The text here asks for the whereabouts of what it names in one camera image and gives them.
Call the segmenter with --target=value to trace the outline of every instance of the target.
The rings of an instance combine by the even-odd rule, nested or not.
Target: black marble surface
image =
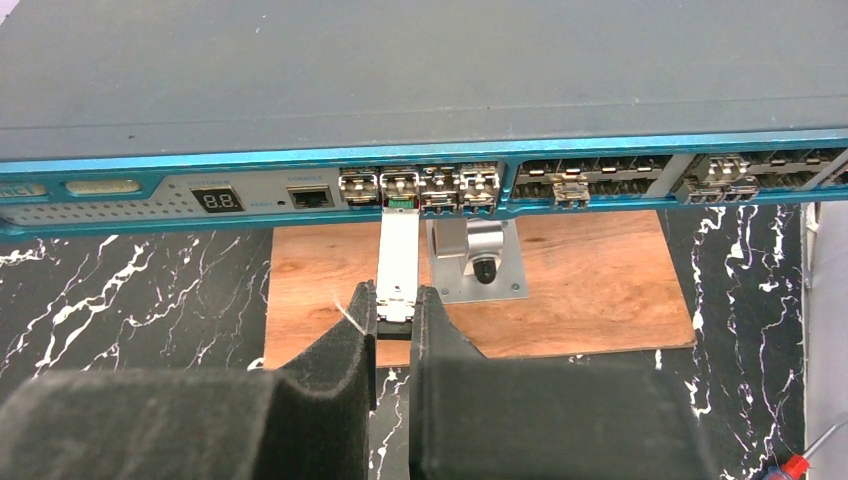
[[[764,465],[803,450],[800,210],[752,206],[659,216],[698,345],[562,361],[669,372],[689,392],[720,478],[758,480]],[[382,378],[371,478],[408,478],[408,376],[400,368]]]
[[[261,367],[271,231],[0,244],[0,399],[49,369]]]
[[[800,210],[660,212],[699,344],[564,358],[661,368],[690,393],[722,477],[804,438]],[[271,232],[0,244],[0,399],[49,369],[259,368]],[[407,478],[407,369],[380,372],[371,477]]]

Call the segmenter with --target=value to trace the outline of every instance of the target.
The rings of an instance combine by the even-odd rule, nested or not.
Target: black knob
[[[477,277],[478,282],[488,285],[495,281],[497,275],[498,267],[495,265],[495,259],[481,258],[474,260],[474,276]]]

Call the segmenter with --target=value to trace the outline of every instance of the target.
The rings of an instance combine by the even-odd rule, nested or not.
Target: screwdriver
[[[816,439],[806,452],[801,455],[792,455],[789,461],[780,467],[771,467],[763,480],[800,480],[801,476],[810,468],[810,457],[815,455],[818,449],[847,423],[848,415],[845,415],[844,418],[833,424]]]

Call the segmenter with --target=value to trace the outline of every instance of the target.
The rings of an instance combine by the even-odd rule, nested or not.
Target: gray wall
[[[848,412],[848,202],[821,206],[807,315],[807,441]],[[848,427],[813,458],[809,478],[844,478]]]

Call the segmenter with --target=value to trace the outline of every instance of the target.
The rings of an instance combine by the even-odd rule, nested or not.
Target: wooden board
[[[420,242],[422,284],[429,282]],[[687,347],[695,342],[655,212],[521,217],[530,297],[448,305],[490,357]],[[296,356],[341,318],[360,281],[377,274],[380,226],[279,228],[274,234],[265,366]],[[380,365],[409,363],[408,342],[381,341]]]

